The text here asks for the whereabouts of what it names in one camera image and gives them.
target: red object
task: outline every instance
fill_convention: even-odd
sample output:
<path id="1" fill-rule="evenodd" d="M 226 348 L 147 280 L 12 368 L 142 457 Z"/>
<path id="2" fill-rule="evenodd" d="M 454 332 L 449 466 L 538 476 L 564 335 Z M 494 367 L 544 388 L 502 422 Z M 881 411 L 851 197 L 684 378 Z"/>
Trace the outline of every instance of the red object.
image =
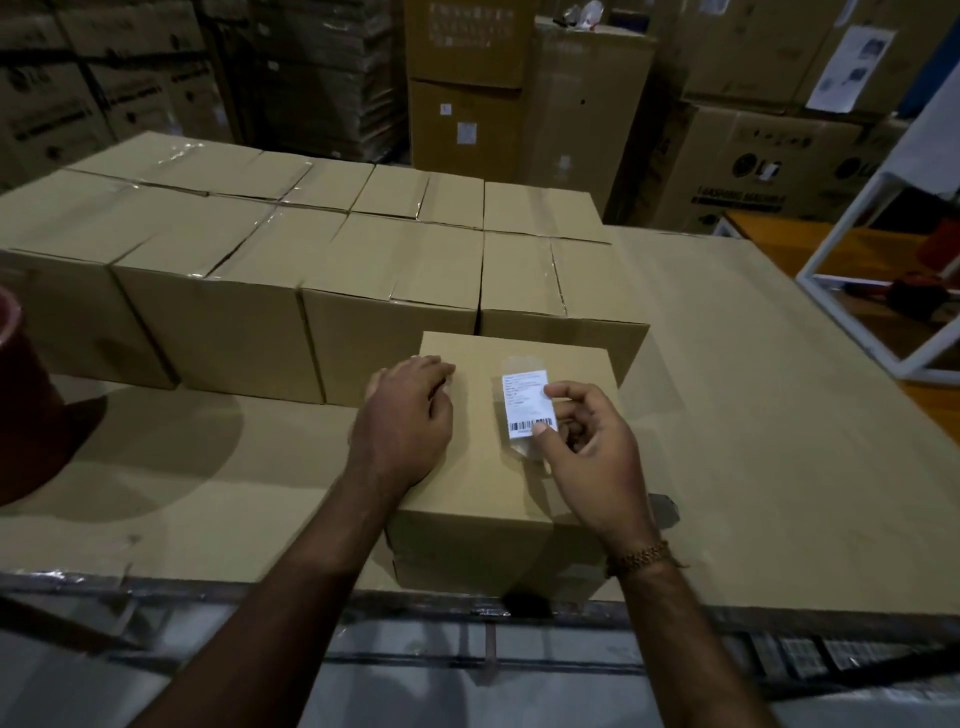
<path id="1" fill-rule="evenodd" d="M 0 505 L 39 488 L 70 459 L 66 406 L 23 330 L 23 309 L 0 288 Z"/>
<path id="2" fill-rule="evenodd" d="M 941 220 L 940 225 L 917 249 L 917 259 L 930 270 L 940 273 L 960 255 L 960 220 Z M 960 276 L 951 276 L 945 281 L 953 285 Z"/>

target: orange surface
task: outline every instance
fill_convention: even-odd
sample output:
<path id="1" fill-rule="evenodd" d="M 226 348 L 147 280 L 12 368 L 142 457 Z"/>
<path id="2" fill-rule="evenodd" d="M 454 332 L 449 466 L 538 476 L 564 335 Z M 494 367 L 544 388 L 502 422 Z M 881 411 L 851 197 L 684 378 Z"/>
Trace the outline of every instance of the orange surface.
<path id="1" fill-rule="evenodd" d="M 745 238 L 753 241 L 787 276 L 796 277 L 832 227 L 828 223 L 809 223 L 731 212 L 728 219 Z M 924 238 L 898 232 L 855 229 L 830 254 L 818 273 L 852 278 L 892 280 L 907 271 L 925 271 L 914 253 Z M 960 389 L 899 382 L 900 388 L 953 441 L 960 445 Z"/>

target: red cylindrical container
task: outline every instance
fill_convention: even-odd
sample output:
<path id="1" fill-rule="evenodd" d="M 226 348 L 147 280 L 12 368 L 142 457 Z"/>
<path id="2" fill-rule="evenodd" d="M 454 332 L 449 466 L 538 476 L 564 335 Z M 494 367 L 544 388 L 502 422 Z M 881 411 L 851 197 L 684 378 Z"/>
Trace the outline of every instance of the red cylindrical container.
<path id="1" fill-rule="evenodd" d="M 23 309 L 0 288 L 0 505 L 39 488 L 70 458 L 66 407 L 23 330 Z"/>

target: bracelet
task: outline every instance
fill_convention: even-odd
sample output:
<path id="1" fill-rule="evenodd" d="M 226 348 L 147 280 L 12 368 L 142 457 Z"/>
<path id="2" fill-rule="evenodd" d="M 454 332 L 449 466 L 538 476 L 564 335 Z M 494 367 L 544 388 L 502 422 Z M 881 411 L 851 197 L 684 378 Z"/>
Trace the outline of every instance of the bracelet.
<path id="1" fill-rule="evenodd" d="M 666 539 L 654 546 L 644 548 L 642 551 L 628 553 L 626 556 L 608 556 L 607 557 L 607 578 L 614 576 L 626 576 L 628 573 L 640 571 L 643 567 L 648 567 L 658 561 L 669 561 L 676 564 L 677 560 L 670 553 L 670 544 Z"/>

